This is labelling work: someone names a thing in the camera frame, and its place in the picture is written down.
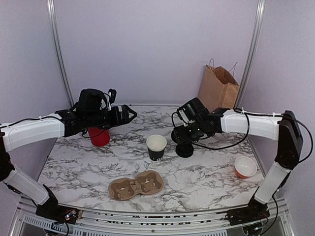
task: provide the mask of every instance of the white marble tabletop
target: white marble tabletop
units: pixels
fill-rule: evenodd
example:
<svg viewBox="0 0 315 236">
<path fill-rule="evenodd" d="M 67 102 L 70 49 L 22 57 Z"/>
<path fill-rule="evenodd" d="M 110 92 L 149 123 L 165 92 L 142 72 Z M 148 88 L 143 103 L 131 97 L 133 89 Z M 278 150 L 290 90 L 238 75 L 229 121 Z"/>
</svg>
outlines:
<svg viewBox="0 0 315 236">
<path fill-rule="evenodd" d="M 60 203 L 140 212 L 199 211 L 248 203 L 263 175 L 260 168 L 248 179 L 240 179 L 234 173 L 237 157 L 248 156 L 256 162 L 247 141 L 220 151 L 195 147 L 192 157 L 180 158 L 170 138 L 171 114 L 176 107 L 132 108 L 138 117 L 130 124 L 110 129 L 111 141 L 105 147 L 95 147 L 80 135 L 57 140 L 39 182 L 47 185 Z M 152 134 L 161 134 L 168 142 L 159 162 L 148 156 L 146 138 Z M 237 134 L 216 134 L 203 143 L 223 147 L 241 138 Z M 146 170 L 162 176 L 164 188 L 159 193 L 136 195 L 121 202 L 110 199 L 111 181 L 134 178 Z"/>
</svg>

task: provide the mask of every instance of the red container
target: red container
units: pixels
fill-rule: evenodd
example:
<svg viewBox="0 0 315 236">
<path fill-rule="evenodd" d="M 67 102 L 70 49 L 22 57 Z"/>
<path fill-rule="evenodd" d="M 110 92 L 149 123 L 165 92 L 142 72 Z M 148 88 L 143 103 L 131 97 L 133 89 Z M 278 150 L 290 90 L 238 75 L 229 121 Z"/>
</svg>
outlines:
<svg viewBox="0 0 315 236">
<path fill-rule="evenodd" d="M 110 136 L 108 130 L 89 128 L 88 131 L 90 140 L 94 146 L 102 147 L 109 143 Z"/>
</svg>

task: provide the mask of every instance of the black lid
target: black lid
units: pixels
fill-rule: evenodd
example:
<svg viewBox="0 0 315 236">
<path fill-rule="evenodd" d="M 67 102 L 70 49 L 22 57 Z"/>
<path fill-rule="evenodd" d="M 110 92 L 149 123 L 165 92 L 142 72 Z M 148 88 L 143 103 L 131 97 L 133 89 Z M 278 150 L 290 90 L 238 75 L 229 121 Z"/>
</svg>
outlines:
<svg viewBox="0 0 315 236">
<path fill-rule="evenodd" d="M 193 146 L 192 144 L 177 144 L 175 151 L 180 157 L 188 158 L 193 155 Z"/>
</svg>

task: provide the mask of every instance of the paper cup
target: paper cup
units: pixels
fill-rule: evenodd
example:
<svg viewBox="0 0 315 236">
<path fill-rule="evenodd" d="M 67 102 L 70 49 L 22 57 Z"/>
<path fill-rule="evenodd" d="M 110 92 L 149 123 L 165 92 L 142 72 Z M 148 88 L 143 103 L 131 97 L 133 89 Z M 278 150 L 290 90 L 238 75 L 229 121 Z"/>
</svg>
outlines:
<svg viewBox="0 0 315 236">
<path fill-rule="evenodd" d="M 240 178 L 249 178 L 256 174 L 256 163 L 249 157 L 240 156 L 234 162 L 235 173 Z"/>
<path fill-rule="evenodd" d="M 147 147 L 150 159 L 153 161 L 158 161 L 160 158 L 162 158 L 164 155 L 166 144 L 166 138 L 159 134 L 154 134 L 148 137 Z"/>
</svg>

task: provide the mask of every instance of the cardboard cup holder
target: cardboard cup holder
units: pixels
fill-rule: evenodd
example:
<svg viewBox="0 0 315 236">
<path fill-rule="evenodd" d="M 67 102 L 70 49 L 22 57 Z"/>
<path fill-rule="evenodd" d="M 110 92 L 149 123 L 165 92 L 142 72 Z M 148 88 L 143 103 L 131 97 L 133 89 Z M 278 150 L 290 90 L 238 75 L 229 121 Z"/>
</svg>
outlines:
<svg viewBox="0 0 315 236">
<path fill-rule="evenodd" d="M 108 186 L 111 199 L 124 201 L 137 194 L 151 195 L 163 188 L 163 179 L 155 171 L 145 171 L 135 179 L 120 178 L 112 181 Z"/>
</svg>

